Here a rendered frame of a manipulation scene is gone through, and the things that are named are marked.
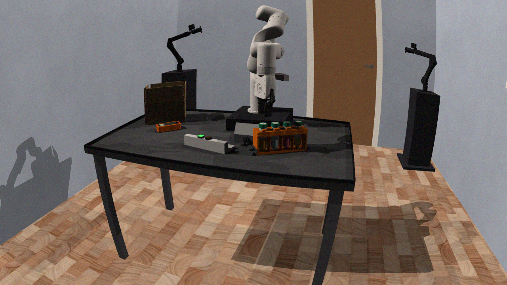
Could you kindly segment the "orange pocket multimeter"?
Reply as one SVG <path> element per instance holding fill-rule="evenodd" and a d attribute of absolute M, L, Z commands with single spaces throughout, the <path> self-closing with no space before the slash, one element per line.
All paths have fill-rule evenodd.
<path fill-rule="evenodd" d="M 181 129 L 181 123 L 179 121 L 157 124 L 158 132 L 173 131 L 178 129 Z"/>

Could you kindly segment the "brown cardboard box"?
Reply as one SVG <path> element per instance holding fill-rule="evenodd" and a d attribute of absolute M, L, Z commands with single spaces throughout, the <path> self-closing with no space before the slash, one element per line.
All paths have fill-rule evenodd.
<path fill-rule="evenodd" d="M 184 81 L 151 84 L 151 88 L 147 85 L 144 88 L 145 124 L 185 122 L 185 87 L 186 81 L 185 84 Z"/>

